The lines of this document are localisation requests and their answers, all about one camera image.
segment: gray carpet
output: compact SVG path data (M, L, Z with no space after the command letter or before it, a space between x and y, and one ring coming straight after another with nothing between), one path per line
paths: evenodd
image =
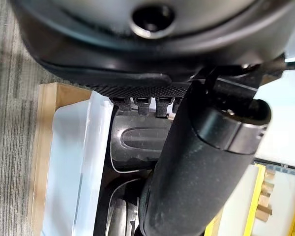
M31 235L27 223L38 85L62 82L25 51L15 18L0 0L0 236Z

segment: white plastic sheet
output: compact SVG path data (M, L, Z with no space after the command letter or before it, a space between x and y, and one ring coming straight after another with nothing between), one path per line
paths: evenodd
M112 110L93 92L56 111L42 236L93 235Z

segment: machine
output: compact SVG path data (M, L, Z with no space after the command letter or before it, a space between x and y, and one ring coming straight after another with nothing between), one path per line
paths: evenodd
M115 105L94 235L200 236L266 132L295 0L10 2L39 64Z

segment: wooden frame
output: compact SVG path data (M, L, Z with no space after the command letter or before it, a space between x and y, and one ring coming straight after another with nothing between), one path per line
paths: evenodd
M88 100L90 95L89 90L65 84L39 86L28 208L28 221L35 236L40 236L43 226L54 113L60 107Z

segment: black handle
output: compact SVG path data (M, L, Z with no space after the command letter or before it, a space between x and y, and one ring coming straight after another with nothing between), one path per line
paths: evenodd
M254 101L246 116L214 107L193 85L179 107L150 184L140 201L145 236L199 236L253 161L270 121Z

